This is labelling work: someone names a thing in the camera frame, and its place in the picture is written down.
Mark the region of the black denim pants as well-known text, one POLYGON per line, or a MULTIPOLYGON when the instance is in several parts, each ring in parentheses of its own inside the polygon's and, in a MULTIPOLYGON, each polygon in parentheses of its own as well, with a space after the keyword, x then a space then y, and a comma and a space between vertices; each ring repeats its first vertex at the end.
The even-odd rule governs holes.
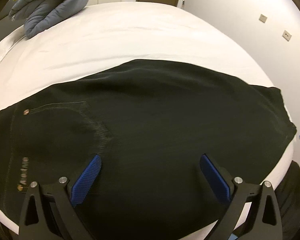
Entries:
POLYGON ((134 60, 51 85, 0 110, 0 210, 20 218, 21 184, 101 172, 75 208, 95 239, 180 239, 225 210, 199 169, 209 154, 258 184, 296 127, 275 87, 203 67, 134 60))

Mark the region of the blue-grey folded duvet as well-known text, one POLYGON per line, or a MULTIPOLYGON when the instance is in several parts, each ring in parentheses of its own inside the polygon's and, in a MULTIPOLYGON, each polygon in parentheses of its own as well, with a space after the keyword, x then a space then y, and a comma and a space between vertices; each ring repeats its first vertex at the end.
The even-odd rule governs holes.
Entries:
POLYGON ((74 16, 89 0, 16 0, 9 12, 11 20, 24 20, 28 39, 74 16))

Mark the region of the wall socket plate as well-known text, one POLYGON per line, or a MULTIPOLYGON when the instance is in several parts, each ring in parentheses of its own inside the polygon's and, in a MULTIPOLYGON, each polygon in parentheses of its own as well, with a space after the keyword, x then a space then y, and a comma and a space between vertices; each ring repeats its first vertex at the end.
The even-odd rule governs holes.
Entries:
POLYGON ((283 32, 282 37, 287 41, 290 41, 290 39, 291 39, 290 33, 286 30, 283 32))

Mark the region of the wall switch plate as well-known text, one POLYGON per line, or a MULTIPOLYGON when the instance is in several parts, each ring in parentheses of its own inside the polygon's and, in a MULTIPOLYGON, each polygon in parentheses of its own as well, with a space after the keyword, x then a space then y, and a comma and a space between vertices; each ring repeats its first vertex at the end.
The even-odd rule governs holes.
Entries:
POLYGON ((259 17, 259 20, 260 20, 262 23, 266 23, 267 16, 264 16, 263 14, 261 14, 260 17, 259 17))

